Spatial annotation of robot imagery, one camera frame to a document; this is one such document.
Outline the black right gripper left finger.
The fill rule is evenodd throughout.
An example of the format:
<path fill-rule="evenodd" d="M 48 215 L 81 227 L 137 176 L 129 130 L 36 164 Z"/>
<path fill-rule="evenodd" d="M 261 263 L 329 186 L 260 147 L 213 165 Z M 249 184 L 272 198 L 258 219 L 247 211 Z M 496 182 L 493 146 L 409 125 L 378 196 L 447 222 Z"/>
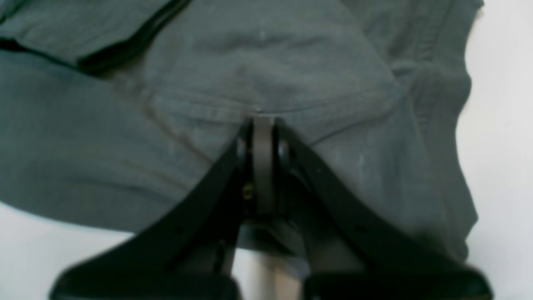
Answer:
<path fill-rule="evenodd" d="M 253 143 L 272 121 L 251 118 L 196 188 L 137 236 L 64 271 L 52 300 L 239 300 L 232 279 L 239 229 L 257 209 Z"/>

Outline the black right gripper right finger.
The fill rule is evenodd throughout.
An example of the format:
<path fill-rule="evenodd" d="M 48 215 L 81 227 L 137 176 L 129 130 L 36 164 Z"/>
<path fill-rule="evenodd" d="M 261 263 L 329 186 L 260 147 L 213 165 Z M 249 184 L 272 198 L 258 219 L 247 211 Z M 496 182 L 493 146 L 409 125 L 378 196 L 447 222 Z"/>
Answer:
<path fill-rule="evenodd" d="M 366 207 L 281 119 L 273 125 L 278 216 L 291 218 L 310 274 L 305 300 L 491 300 L 474 268 Z"/>

